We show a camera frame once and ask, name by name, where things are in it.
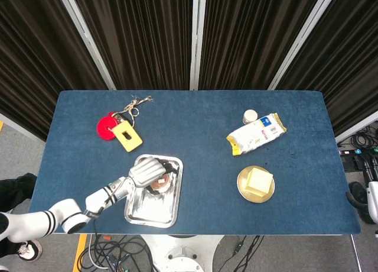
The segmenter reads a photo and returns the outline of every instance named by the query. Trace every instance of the curtain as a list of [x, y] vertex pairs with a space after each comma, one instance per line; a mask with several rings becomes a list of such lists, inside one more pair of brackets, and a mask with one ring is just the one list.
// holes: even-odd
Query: curtain
[[193, 0], [76, 0], [117, 89], [188, 89]]
[[199, 89], [267, 89], [317, 0], [206, 0]]
[[333, 0], [278, 89], [323, 93], [335, 135], [378, 111], [378, 0]]
[[46, 139], [59, 92], [107, 89], [60, 0], [1, 0], [0, 113]]

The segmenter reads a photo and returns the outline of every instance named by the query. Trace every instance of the red object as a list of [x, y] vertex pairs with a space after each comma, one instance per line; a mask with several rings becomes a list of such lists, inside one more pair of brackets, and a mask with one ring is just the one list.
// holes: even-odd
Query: red object
[[111, 129], [117, 126], [117, 124], [117, 120], [114, 117], [106, 116], [101, 118], [101, 120], [97, 124], [97, 133], [99, 134], [100, 138], [104, 140], [114, 139], [115, 135], [111, 131]]

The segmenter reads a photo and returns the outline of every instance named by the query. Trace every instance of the butter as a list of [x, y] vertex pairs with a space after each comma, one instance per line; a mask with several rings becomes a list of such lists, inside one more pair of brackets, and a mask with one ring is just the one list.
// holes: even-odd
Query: butter
[[245, 190], [263, 197], [269, 193], [273, 175], [257, 168], [252, 169], [247, 178]]

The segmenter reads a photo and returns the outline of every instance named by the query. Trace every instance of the person's leg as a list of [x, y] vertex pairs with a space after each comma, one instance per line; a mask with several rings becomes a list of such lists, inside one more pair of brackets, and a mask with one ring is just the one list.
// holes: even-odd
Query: person's leg
[[0, 212], [7, 212], [30, 199], [37, 177], [31, 173], [17, 179], [0, 180]]
[[11, 254], [17, 254], [22, 260], [32, 262], [41, 257], [42, 246], [35, 239], [15, 244], [4, 238], [0, 241], [0, 258]]
[[[31, 173], [19, 176], [17, 179], [0, 180], [0, 212], [7, 212], [30, 199], [37, 177]], [[0, 218], [0, 232], [4, 232], [8, 221]], [[10, 254], [18, 254], [25, 261], [35, 261], [41, 257], [42, 246], [36, 241], [13, 243], [8, 238], [0, 241], [0, 258]]]
[[10, 254], [17, 254], [22, 242], [19, 244], [14, 244], [9, 241], [8, 238], [4, 238], [0, 241], [0, 258]]

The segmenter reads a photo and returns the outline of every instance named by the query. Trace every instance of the blue table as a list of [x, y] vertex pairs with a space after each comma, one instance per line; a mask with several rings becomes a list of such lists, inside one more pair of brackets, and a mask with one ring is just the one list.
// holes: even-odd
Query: blue table
[[[136, 131], [144, 143], [127, 153], [117, 140], [97, 136], [98, 120], [122, 110], [132, 95], [139, 106]], [[277, 112], [288, 132], [233, 157], [226, 136], [252, 108]], [[184, 163], [176, 223], [167, 229], [125, 221], [125, 201], [97, 221], [107, 234], [356, 234], [360, 226], [345, 197], [348, 190], [322, 94], [312, 91], [65, 91], [61, 92], [30, 212], [86, 196], [128, 173], [137, 156], [175, 156]], [[274, 175], [275, 193], [255, 204], [239, 194], [236, 179], [251, 165]], [[89, 224], [80, 232], [92, 233]]]

